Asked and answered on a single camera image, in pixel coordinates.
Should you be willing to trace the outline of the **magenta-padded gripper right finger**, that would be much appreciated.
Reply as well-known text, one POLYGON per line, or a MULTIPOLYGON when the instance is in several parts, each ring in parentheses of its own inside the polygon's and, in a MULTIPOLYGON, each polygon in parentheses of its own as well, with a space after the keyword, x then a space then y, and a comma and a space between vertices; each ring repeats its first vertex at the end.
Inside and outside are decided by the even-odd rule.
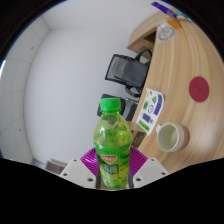
POLYGON ((128 185, 136 189, 168 175, 168 171, 156 158, 147 158, 138 149, 130 149, 128 185))

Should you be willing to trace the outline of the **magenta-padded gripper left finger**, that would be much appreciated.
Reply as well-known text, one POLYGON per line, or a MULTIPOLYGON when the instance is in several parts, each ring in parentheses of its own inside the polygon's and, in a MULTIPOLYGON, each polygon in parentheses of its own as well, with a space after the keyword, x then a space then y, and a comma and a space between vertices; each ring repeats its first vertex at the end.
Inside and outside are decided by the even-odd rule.
POLYGON ((96 189, 99 164, 96 149, 90 149, 80 159, 72 159, 61 172, 60 177, 78 186, 96 189))

